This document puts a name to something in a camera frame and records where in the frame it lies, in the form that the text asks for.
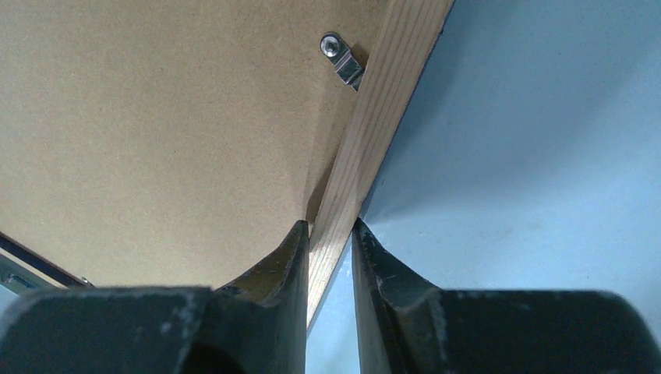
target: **chipped paint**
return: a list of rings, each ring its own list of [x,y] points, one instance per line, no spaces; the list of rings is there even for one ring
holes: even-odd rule
[[[440,302],[440,294],[434,295],[437,301],[428,302],[429,312],[431,314],[431,322],[433,324],[433,331],[436,333],[438,341],[439,355],[442,362],[448,360],[447,354],[447,319],[445,318],[445,309]]]
[[[182,339],[187,340],[192,331],[191,326],[193,325],[195,321],[195,315],[194,311],[197,307],[197,304],[195,303],[195,295],[193,294],[187,294],[184,295],[186,298],[186,306],[183,307],[183,309],[178,309],[175,308],[173,312],[176,310],[177,313],[174,313],[175,316],[179,318],[179,320],[183,324],[183,329],[182,329]],[[184,361],[186,360],[186,357],[188,356],[188,353],[190,351],[190,344],[184,344],[182,348],[179,350],[179,354],[177,355],[177,363],[175,364],[175,367],[181,368]]]
[[[167,333],[170,331],[171,328],[172,328],[172,323],[170,323],[170,322],[163,322],[163,323],[161,324],[161,335],[165,335],[165,334],[167,334]]]
[[[528,304],[515,304],[514,307],[524,312],[532,312],[532,307]]]
[[[456,291],[457,298],[462,300],[464,298],[499,298],[500,291]]]

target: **metal bracket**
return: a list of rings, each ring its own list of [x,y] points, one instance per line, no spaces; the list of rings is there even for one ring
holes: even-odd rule
[[[351,48],[345,41],[336,33],[325,33],[319,47],[323,55],[333,63],[335,72],[340,76],[342,82],[358,91],[365,69],[353,57]]]

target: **screw head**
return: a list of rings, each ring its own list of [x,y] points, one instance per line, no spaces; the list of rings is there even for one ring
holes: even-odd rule
[[[326,57],[335,57],[340,51],[340,42],[333,35],[323,37],[320,46]]]

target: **screw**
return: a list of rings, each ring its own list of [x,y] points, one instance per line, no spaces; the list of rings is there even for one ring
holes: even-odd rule
[[[83,281],[83,284],[85,284],[85,287],[94,287],[94,285],[92,284],[92,282],[90,282],[89,280],[87,280],[87,278],[85,278],[85,277],[81,277],[80,280]]]
[[[327,35],[321,40],[321,51],[327,57],[335,57],[340,51],[340,41],[333,35]]]

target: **light blue wall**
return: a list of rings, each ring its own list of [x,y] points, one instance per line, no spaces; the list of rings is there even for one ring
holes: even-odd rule
[[[661,2],[457,0],[363,213],[441,287],[612,290],[661,340]],[[359,371],[349,262],[308,373]]]

